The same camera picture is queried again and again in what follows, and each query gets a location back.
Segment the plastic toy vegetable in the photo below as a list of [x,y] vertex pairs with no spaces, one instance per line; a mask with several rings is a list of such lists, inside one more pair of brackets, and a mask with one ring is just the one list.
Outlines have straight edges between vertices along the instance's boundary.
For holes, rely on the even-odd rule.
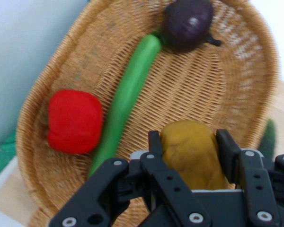
[[160,136],[164,162],[191,190],[228,188],[218,159],[216,136],[209,127],[194,121],[173,122],[163,128]]
[[102,106],[93,95],[75,90],[54,94],[48,107],[47,141],[58,151],[84,154],[100,140]]
[[103,161],[115,156],[126,121],[146,81],[148,71],[161,48],[161,42],[157,37],[147,35],[133,53],[105,120],[101,141],[95,150],[96,154],[89,175]]
[[210,0],[177,0],[165,10],[160,38],[176,52],[189,52],[204,41],[220,46],[209,34],[212,20]]

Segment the yellow potato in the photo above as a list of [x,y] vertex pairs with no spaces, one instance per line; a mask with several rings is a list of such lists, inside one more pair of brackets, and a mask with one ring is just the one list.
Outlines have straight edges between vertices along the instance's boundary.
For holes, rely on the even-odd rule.
[[195,121],[173,122],[163,128],[160,136],[164,162],[191,190],[228,188],[216,137],[209,127]]

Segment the woven basket rim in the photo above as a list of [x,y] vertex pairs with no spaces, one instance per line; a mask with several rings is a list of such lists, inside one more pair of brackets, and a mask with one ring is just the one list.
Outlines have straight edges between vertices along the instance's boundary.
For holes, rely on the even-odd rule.
[[[278,53],[266,22],[248,0],[221,1],[234,7],[243,16],[250,29],[258,36],[259,42],[263,47],[265,61],[267,62],[267,71],[271,73],[271,76],[268,78],[270,80],[268,82],[269,92],[266,95],[263,105],[257,111],[257,117],[254,119],[248,132],[248,144],[254,148],[257,145],[258,138],[264,132],[265,125],[263,122],[268,118],[269,107],[276,92],[279,77]],[[59,68],[65,63],[73,50],[75,50],[77,46],[76,40],[84,34],[87,25],[92,23],[96,19],[96,15],[106,9],[112,2],[113,0],[93,0],[85,7],[37,79],[20,111],[16,142],[19,169],[31,197],[49,215],[54,215],[57,212],[57,208],[47,197],[44,186],[37,178],[37,170],[31,161],[34,156],[31,144],[31,135],[34,130],[32,123],[36,117],[32,116],[31,110],[38,110],[40,108],[43,100],[42,95],[50,91],[51,84],[55,80],[55,75],[58,74]]]

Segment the toy red pepper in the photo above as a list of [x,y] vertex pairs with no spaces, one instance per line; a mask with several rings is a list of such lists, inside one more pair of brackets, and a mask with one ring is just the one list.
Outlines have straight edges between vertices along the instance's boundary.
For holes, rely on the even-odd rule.
[[84,154],[99,143],[103,112],[95,96],[75,90],[58,91],[50,100],[48,114],[47,140],[53,149]]

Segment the purple eggplant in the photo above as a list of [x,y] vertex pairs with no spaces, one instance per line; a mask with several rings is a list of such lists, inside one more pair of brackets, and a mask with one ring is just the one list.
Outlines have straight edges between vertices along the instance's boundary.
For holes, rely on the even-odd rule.
[[212,20],[210,0],[177,0],[165,10],[160,39],[176,52],[189,52],[201,42],[220,46],[209,33]]

